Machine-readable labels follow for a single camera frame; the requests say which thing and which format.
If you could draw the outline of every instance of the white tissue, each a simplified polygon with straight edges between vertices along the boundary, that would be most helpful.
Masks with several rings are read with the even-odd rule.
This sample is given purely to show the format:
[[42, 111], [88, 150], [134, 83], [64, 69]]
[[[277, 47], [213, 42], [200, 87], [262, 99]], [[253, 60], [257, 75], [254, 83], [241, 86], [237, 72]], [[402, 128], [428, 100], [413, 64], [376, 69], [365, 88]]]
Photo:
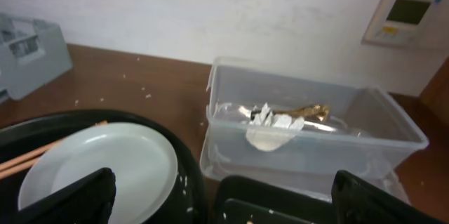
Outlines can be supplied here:
[[[273, 115], [268, 104], [262, 107], [262, 111], [255, 115], [250, 125], [276, 127], [281, 129], [301, 130], [304, 126], [304, 118], [299, 117], [295, 120], [287, 114]], [[248, 129], [246, 131], [246, 140], [258, 150], [270, 152], [277, 150], [280, 146], [288, 143], [295, 134], [268, 132], [260, 129]]]

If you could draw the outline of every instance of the gold foil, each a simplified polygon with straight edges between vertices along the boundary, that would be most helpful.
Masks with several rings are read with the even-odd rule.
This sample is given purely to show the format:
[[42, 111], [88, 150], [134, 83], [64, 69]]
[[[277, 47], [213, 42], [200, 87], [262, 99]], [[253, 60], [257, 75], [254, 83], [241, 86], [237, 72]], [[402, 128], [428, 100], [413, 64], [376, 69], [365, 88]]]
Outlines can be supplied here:
[[293, 118], [304, 117], [305, 119], [318, 119], [319, 121], [326, 121], [329, 116], [328, 105], [313, 105], [310, 107], [303, 107], [296, 110], [288, 111], [273, 111], [274, 114], [287, 114]]

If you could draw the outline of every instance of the plate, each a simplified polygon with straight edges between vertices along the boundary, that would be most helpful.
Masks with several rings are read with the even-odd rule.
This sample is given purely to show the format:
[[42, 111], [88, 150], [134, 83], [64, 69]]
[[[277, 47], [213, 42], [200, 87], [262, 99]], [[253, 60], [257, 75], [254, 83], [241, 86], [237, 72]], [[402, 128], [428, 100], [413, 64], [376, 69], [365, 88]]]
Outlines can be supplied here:
[[102, 167], [116, 176], [109, 224], [147, 220], [169, 196], [177, 177], [175, 150], [154, 129], [131, 123], [91, 127], [65, 138], [28, 171], [19, 210]]

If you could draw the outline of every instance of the table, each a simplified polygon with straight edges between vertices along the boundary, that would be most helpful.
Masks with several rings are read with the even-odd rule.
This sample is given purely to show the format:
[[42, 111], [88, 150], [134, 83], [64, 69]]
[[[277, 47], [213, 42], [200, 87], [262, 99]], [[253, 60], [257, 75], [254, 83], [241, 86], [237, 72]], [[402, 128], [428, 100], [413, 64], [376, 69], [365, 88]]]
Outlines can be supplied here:
[[[208, 125], [210, 65], [71, 44], [68, 48], [74, 68], [21, 101], [0, 104], [0, 128], [67, 110], [123, 110], [171, 130], [199, 161]], [[449, 223], [449, 129], [417, 98], [394, 97], [431, 143], [396, 172], [414, 207]], [[210, 205], [217, 186], [217, 182], [206, 179]]]

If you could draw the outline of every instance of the wooden chopstick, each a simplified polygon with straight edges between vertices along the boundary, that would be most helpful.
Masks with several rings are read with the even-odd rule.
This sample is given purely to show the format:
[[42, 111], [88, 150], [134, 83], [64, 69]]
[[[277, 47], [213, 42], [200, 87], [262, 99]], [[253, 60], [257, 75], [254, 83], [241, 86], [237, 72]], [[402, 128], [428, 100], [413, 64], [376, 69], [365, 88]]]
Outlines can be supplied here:
[[[100, 126], [100, 125], [105, 125], [105, 124], [107, 124], [107, 121], [101, 121], [100, 123], [97, 123], [94, 126]], [[54, 141], [52, 143], [49, 143], [47, 145], [44, 145], [42, 147], [39, 147], [39, 148], [32, 150], [26, 154], [23, 154], [19, 157], [16, 157], [14, 159], [11, 159], [7, 162], [0, 164], [0, 180], [33, 166], [39, 160], [39, 157], [37, 157], [37, 156], [49, 151], [52, 147], [55, 147], [56, 145], [58, 145], [62, 140], [64, 140], [64, 138]]]

